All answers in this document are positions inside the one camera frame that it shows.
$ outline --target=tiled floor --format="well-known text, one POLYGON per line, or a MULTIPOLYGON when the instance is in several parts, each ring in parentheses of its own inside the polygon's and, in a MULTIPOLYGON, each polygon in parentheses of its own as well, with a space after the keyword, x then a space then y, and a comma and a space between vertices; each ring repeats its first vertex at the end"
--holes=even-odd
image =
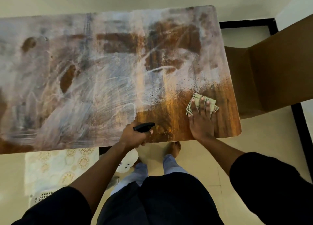
MULTIPOLYGON (((269 36, 267 27, 222 30, 226 46, 247 47, 269 36)), ((238 137, 222 139, 242 151, 255 151, 295 166, 304 179, 310 181, 308 168, 300 144, 290 107, 241 121, 242 133, 238 137)), ((147 144, 138 149, 147 163, 150 175, 162 175, 162 155, 166 143, 147 144)), ((225 172, 209 152, 196 141, 183 141, 177 162, 196 176, 211 194, 219 214, 226 225, 262 224, 234 191, 225 172)), ((10 224, 27 209, 28 198, 23 195, 24 155, 0 155, 0 222, 10 224)), ((119 174, 121 179, 128 173, 119 174)), ((96 224, 100 207, 112 189, 106 191, 92 224, 96 224)))

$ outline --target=hand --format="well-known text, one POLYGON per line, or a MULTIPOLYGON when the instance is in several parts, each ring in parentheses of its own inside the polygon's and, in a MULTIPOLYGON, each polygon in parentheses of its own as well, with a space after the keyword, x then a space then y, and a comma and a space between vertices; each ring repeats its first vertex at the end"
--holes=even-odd
POLYGON ((122 136, 119 139, 119 143, 125 147, 126 152, 137 148, 140 144, 144 145, 146 140, 153 134, 153 130, 145 133, 135 131, 133 127, 140 125, 140 122, 131 122, 123 130, 122 136))
POLYGON ((193 116, 188 114, 188 118, 190 131, 193 137, 198 141, 214 137, 216 115, 215 112, 213 112, 212 116, 210 116, 210 103, 205 103, 204 98, 202 97, 200 99, 198 110, 194 99, 192 99, 191 110, 193 112, 193 116))

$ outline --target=person's left arm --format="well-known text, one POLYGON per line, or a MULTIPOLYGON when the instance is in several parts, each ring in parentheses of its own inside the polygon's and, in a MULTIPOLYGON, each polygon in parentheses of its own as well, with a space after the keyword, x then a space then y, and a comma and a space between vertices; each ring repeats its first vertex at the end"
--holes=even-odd
POLYGON ((119 163, 132 149, 143 144, 153 133, 139 133, 132 122, 120 140, 68 187, 61 188, 28 211, 14 224, 90 224, 99 202, 119 163))

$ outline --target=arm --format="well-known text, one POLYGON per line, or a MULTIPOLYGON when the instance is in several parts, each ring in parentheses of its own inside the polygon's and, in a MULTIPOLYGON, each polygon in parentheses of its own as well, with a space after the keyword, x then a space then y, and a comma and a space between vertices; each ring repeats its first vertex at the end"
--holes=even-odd
POLYGON ((68 187, 63 187, 26 211, 14 224, 90 224, 99 202, 119 163, 132 149, 143 144, 153 133, 139 133, 132 122, 122 136, 100 159, 68 187))
POLYGON ((265 224, 313 224, 313 185, 297 170, 276 158, 244 153, 215 139, 215 113, 199 111, 192 102, 190 130, 230 178, 248 209, 265 224))

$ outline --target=pant leg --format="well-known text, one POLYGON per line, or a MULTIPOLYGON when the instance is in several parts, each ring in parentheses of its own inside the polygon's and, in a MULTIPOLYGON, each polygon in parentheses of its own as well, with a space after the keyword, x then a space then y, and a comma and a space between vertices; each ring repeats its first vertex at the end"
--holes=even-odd
POLYGON ((189 174, 184 168, 177 164, 175 158, 171 154, 168 154, 163 158, 163 169, 164 175, 172 172, 183 172, 189 174))
POLYGON ((139 186, 143 184, 143 181, 148 177, 148 168, 146 164, 138 163, 135 166, 135 170, 122 179, 113 189, 111 195, 118 192, 123 187, 127 186, 131 182, 136 182, 139 186))

